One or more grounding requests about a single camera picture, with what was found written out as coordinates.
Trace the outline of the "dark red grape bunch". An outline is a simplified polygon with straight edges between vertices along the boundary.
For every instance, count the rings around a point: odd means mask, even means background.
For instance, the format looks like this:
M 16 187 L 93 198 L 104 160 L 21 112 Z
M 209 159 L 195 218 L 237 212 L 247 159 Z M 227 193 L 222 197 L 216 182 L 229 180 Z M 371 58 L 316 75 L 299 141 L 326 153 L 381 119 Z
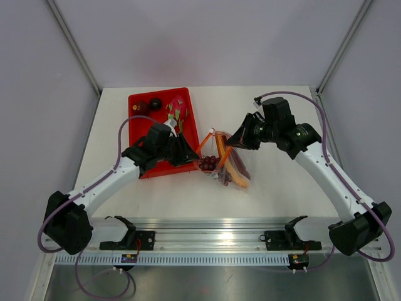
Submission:
M 200 158 L 198 168 L 211 179 L 219 181 L 223 186 L 228 186 L 232 180 L 224 164 L 220 164 L 221 158 L 216 156 L 204 156 Z

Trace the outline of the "clear orange zip top bag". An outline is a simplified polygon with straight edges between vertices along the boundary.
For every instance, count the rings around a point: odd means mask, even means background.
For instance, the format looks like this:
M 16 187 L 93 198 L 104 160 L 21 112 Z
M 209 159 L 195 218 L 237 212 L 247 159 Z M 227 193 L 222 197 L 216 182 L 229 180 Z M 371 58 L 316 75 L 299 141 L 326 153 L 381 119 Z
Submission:
M 232 180 L 232 182 L 225 187 L 246 191 L 250 187 L 251 175 L 247 170 L 244 160 L 239 155 L 239 151 L 235 147 L 226 145 L 226 140 L 230 138 L 230 136 L 231 135 L 227 132 L 211 128 L 195 152 L 200 158 L 204 156 L 220 157 L 220 164 L 224 164 Z M 198 168 L 199 160 L 194 161 L 193 165 L 198 171 L 201 171 Z

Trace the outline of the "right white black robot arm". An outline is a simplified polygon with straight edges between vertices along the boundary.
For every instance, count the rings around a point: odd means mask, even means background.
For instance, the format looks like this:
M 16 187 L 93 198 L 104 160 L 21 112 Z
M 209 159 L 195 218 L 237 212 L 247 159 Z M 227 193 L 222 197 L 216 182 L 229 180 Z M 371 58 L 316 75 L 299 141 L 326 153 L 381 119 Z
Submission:
M 290 248 L 309 241 L 329 241 L 346 256 L 361 249 L 380 235 L 388 238 L 393 258 L 395 246 L 386 224 L 392 214 L 386 202 L 376 203 L 367 196 L 336 163 L 326 147 L 326 133 L 319 134 L 307 123 L 297 124 L 289 103 L 281 92 L 254 99 L 262 112 L 248 113 L 240 128 L 227 140 L 231 147 L 259 149 L 261 143 L 274 143 L 315 180 L 336 209 L 339 222 L 325 226 L 307 216 L 288 222 L 284 240 Z

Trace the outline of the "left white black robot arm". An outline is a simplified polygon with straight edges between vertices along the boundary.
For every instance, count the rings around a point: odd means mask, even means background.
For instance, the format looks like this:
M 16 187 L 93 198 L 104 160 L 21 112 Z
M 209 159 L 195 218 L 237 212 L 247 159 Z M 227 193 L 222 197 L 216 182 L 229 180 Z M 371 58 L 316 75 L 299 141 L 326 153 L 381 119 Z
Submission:
M 45 253 L 49 251 L 42 243 L 42 236 L 46 235 L 59 246 L 59 251 L 70 255 L 83 251 L 93 236 L 93 213 L 114 194 L 159 162 L 180 167 L 198 159 L 183 134 L 175 133 L 171 125 L 153 124 L 147 135 L 119 153 L 109 170 L 75 191 L 56 191 L 49 197 L 38 233 L 39 248 Z

